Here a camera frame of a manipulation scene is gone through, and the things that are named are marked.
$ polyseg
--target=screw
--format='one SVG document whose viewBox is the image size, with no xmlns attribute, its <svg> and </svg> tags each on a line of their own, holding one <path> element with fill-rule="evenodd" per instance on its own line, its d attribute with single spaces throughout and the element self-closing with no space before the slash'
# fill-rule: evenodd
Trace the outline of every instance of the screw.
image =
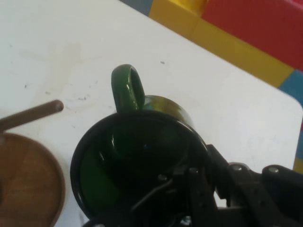
<svg viewBox="0 0 303 227">
<path fill-rule="evenodd" d="M 242 166 L 238 165 L 238 164 L 234 164 L 232 165 L 233 170 L 235 171 L 241 171 L 242 170 Z"/>
<path fill-rule="evenodd" d="M 268 170 L 274 174 L 278 173 L 279 172 L 279 169 L 277 167 L 273 167 L 271 166 L 270 168 L 268 168 Z"/>
<path fill-rule="evenodd" d="M 197 169 L 197 168 L 194 168 L 194 167 L 189 168 L 189 172 L 190 172 L 191 174 L 198 174 L 198 173 L 199 173 L 198 169 Z"/>
<path fill-rule="evenodd" d="M 159 181 L 166 181 L 166 180 L 167 180 L 167 176 L 166 176 L 166 175 L 163 175 L 163 174 L 159 174 L 159 175 L 158 175 L 158 180 L 159 180 Z"/>
</svg>

